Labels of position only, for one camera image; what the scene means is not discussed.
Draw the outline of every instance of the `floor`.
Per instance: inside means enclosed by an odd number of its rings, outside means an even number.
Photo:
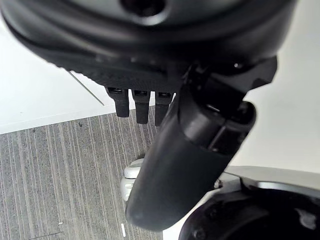
[[[119,191],[156,134],[154,114],[147,125],[133,110],[0,135],[0,239],[161,240],[126,222]]]

